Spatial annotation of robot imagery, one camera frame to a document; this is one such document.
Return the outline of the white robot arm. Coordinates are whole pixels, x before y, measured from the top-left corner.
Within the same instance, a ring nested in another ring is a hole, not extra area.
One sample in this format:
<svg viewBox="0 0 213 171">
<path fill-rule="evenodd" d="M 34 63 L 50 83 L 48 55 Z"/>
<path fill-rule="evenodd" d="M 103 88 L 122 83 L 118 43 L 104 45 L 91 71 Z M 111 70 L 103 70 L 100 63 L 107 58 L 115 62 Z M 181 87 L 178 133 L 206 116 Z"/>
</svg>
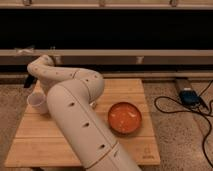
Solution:
<svg viewBox="0 0 213 171">
<path fill-rule="evenodd" d="M 47 55 L 27 70 L 40 81 L 51 117 L 86 171 L 141 171 L 91 107 L 104 91 L 100 73 L 57 67 Z"/>
</svg>

